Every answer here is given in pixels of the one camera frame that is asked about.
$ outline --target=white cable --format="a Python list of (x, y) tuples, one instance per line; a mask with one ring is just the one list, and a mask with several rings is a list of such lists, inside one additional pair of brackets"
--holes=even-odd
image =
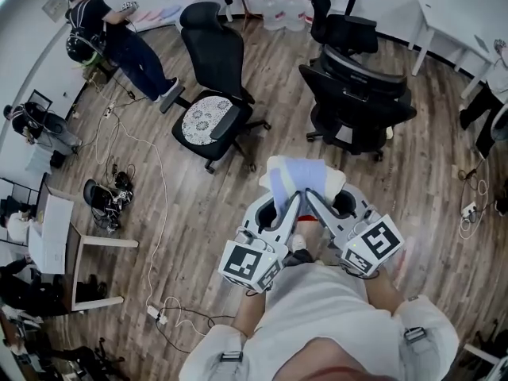
[[(459, 235), (460, 235), (460, 238), (462, 240), (469, 240), (470, 238), (472, 238), (475, 234), (476, 234), (476, 230), (478, 230), (479, 228), (479, 225), (480, 223), (482, 222), (482, 218), (483, 218), (483, 215), (485, 214), (485, 211), (486, 211), (486, 208), (487, 208), (487, 205), (489, 204), (489, 185), (490, 185), (490, 182), (489, 182), (489, 166), (488, 166), (488, 161), (487, 159), (485, 159), (485, 169), (487, 171), (487, 180), (483, 180), (481, 179), (480, 181), (478, 181), (478, 186), (476, 187), (476, 191), (478, 192), (478, 194), (480, 196), (485, 196), (485, 203), (483, 204), (482, 206), (482, 211), (479, 215), (479, 220), (478, 220), (478, 223), (476, 224), (475, 228), (473, 229), (472, 233), (465, 237), (465, 234), (471, 230), (471, 226), (475, 223), (471, 223), (471, 221), (468, 219), (468, 218), (465, 218), (465, 217), (460, 217), (460, 223), (459, 223)], [(484, 185), (485, 186), (485, 190), (481, 190), (481, 185)], [(464, 223), (467, 223), (468, 226), (467, 228), (465, 229), (463, 227), (463, 224)]]
[[(160, 165), (160, 176), (162, 178), (162, 182), (164, 183), (164, 199), (166, 200), (166, 213), (164, 215), (164, 224), (163, 224), (163, 227), (162, 229), (160, 230), (160, 236), (159, 236), (159, 241), (157, 241), (157, 246), (155, 247), (155, 249), (153, 250), (153, 253), (152, 253), (152, 257), (150, 259), (150, 268), (148, 269), (148, 285), (150, 286), (150, 295), (146, 298), (146, 301), (145, 301), (145, 305), (146, 307), (148, 308), (148, 301), (150, 300), (150, 298), (153, 296), (153, 286), (152, 286), (152, 281), (150, 280), (150, 274), (152, 273), (152, 269), (153, 269), (153, 258), (155, 257), (155, 254), (157, 253), (157, 251), (159, 250), (159, 247), (160, 247), (160, 242), (162, 241), (162, 236), (164, 234), (164, 230), (166, 229), (166, 223), (167, 223), (167, 216), (169, 214), (169, 203), (167, 201), (167, 184), (166, 184), (166, 179), (164, 178), (164, 166), (162, 164), (162, 160), (160, 158), (160, 154), (159, 154), (159, 149), (157, 148), (157, 146), (149, 141), (146, 141), (146, 140), (143, 140), (143, 139), (140, 139), (140, 138), (137, 138), (137, 137), (134, 137), (134, 136), (131, 136), (129, 134), (129, 132), (127, 131), (127, 128), (124, 126), (124, 124), (120, 121), (120, 118), (118, 118), (118, 122), (117, 124), (114, 126), (111, 134), (110, 134), (110, 138), (108, 140), (108, 145), (106, 147), (107, 151), (106, 151), (106, 154), (107, 154), (107, 157), (103, 160), (103, 161), (99, 161), (98, 159), (98, 150), (97, 150), (97, 147), (98, 147), (98, 138), (100, 136), (100, 129), (101, 129), (101, 124), (102, 124), (102, 119), (104, 117), (101, 118), (100, 122), (99, 122), (99, 125), (98, 125), (98, 130), (97, 130), (97, 136), (96, 136), (96, 139), (95, 139), (95, 159), (96, 161), (98, 162), (99, 165), (103, 165), (107, 159), (109, 158), (109, 154), (110, 154), (110, 151), (111, 151), (111, 139), (113, 138), (113, 134), (114, 134), (114, 130), (116, 128), (120, 128), (122, 127), (124, 132), (125, 132), (125, 135), (128, 137), (128, 138), (132, 138), (136, 141), (139, 141), (139, 142), (144, 142), (148, 145), (150, 145), (151, 147), (153, 147), (155, 150), (156, 150), (156, 154), (157, 154), (157, 158), (159, 159), (159, 165)], [(199, 332), (196, 327), (194, 326), (194, 323), (188, 319), (185, 319), (185, 320), (182, 320), (180, 321), (180, 318), (182, 317), (182, 305), (180, 304), (180, 301), (175, 298), (174, 296), (168, 296), (166, 298), (166, 300), (164, 301), (164, 308), (166, 308), (166, 303), (169, 299), (174, 299), (177, 301), (178, 303), (178, 306), (179, 306), (179, 315), (178, 315), (178, 319), (176, 320), (176, 325), (175, 325), (175, 328), (179, 327), (181, 324), (185, 323), (185, 322), (189, 322), (190, 325), (192, 326), (192, 329), (194, 329), (194, 331), (201, 335), (201, 336), (205, 336), (204, 333), (201, 333)]]
[(188, 320), (188, 319), (185, 319), (185, 320), (182, 320), (180, 321), (180, 318), (182, 317), (182, 305), (180, 304), (180, 301), (175, 298), (174, 296), (168, 296), (166, 298), (166, 300), (164, 301), (164, 307), (162, 309), (162, 311), (164, 311), (167, 306), (166, 306), (166, 303), (167, 303), (167, 300), (168, 299), (174, 299), (176, 300), (176, 302), (178, 303), (178, 308), (179, 308), (179, 313), (178, 313), (178, 319), (176, 319), (176, 325), (175, 325), (175, 328), (179, 327), (181, 324), (185, 323), (186, 321), (190, 323), (190, 325), (192, 326), (192, 329), (194, 329), (194, 331), (197, 333), (197, 334), (200, 334), (201, 336), (206, 336), (205, 334), (201, 333), (200, 331), (198, 331), (196, 329), (196, 327), (194, 326), (194, 323), (192, 323), (192, 321)]

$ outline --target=person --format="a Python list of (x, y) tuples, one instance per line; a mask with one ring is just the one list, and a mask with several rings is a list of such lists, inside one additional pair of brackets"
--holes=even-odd
[(17, 243), (25, 243), (32, 224), (30, 212), (16, 212), (7, 217), (5, 214), (0, 216), (0, 226), (7, 229), (9, 237)]
[(56, 114), (48, 113), (40, 104), (27, 102), (15, 108), (6, 106), (4, 117), (11, 121), (13, 130), (25, 137), (29, 144), (38, 144), (49, 151), (71, 155), (82, 141), (67, 129), (67, 122)]
[(498, 196), (495, 199), (494, 208), (501, 217), (504, 217), (508, 213), (508, 179), (502, 188), (502, 196)]
[(39, 273), (30, 284), (15, 276), (31, 263), (32, 259), (25, 256), (0, 267), (0, 298), (6, 305), (32, 316), (44, 318), (64, 314), (65, 309), (60, 302), (63, 292), (60, 275), (55, 275), (53, 284), (42, 283)]
[(116, 12), (104, 0), (69, 0), (72, 9), (67, 18), (74, 24), (78, 16), (81, 27), (93, 35), (101, 35), (106, 22), (105, 55), (127, 75), (135, 87), (153, 102), (167, 97), (179, 83), (178, 78), (166, 79), (159, 57), (136, 33), (130, 31), (126, 21), (137, 7)]
[(494, 70), (487, 77), (487, 83), (468, 108), (460, 107), (459, 116), (460, 126), (465, 130), (473, 121), (490, 110), (487, 121), (476, 140), (476, 148), (484, 159), (488, 157), (495, 142), (491, 136), (492, 122), (508, 103), (508, 48), (504, 47), (502, 41), (496, 41), (495, 50), (499, 58), (494, 65)]
[(459, 340), (425, 296), (404, 300), (386, 269), (363, 280), (312, 264), (295, 235), (272, 289), (241, 299), (231, 326), (215, 325), (180, 381), (443, 379)]

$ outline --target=black cable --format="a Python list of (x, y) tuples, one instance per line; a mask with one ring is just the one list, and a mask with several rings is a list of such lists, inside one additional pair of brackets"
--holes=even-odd
[[(214, 327), (216, 325), (214, 319), (220, 319), (220, 318), (234, 319), (233, 316), (228, 316), (228, 315), (208, 316), (207, 314), (202, 314), (202, 313), (198, 312), (197, 310), (186, 309), (186, 308), (182, 308), (180, 306), (171, 306), (171, 307), (161, 308), (159, 310), (159, 316), (162, 314), (162, 312), (164, 310), (173, 310), (173, 309), (180, 309), (183, 312), (189, 312), (189, 313), (192, 313), (192, 314), (197, 314), (198, 316), (202, 316), (203, 318), (208, 319), (207, 325), (208, 325), (208, 327), (210, 329), (212, 329), (212, 327)], [(179, 352), (183, 352), (185, 354), (191, 354), (191, 352), (186, 352), (185, 350), (182, 350), (181, 348), (178, 348), (173, 343), (171, 343), (171, 341), (167, 338), (167, 336), (164, 334), (164, 332), (160, 329), (160, 327), (159, 327), (159, 319), (156, 319), (156, 328), (157, 328), (157, 330), (159, 330), (160, 334), (162, 334), (164, 336), (164, 338), (166, 339), (166, 341), (169, 343), (169, 345), (171, 347), (173, 347), (174, 349), (178, 350)]]

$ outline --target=power strip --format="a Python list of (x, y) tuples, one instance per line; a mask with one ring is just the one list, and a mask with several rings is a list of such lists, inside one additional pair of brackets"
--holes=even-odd
[(476, 209), (476, 203), (472, 202), (470, 205), (468, 205), (462, 209), (462, 217), (465, 220), (470, 221), (471, 216), (474, 215), (477, 211), (478, 210)]
[(152, 318), (156, 320), (159, 319), (159, 323), (161, 325), (165, 325), (167, 323), (167, 317), (163, 314), (159, 314), (160, 311), (152, 305), (148, 305), (147, 312), (150, 316), (152, 316)]

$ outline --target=plastic jug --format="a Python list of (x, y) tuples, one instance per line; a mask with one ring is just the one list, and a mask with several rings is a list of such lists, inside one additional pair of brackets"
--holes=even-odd
[(277, 0), (264, 0), (263, 27), (270, 31), (284, 28), (284, 10)]
[(312, 5), (311, 0), (307, 0), (307, 5), (305, 8), (305, 22), (309, 25), (312, 25), (314, 22), (314, 6)]
[(305, 4), (303, 0), (285, 0), (286, 27), (291, 31), (302, 31), (305, 28)]

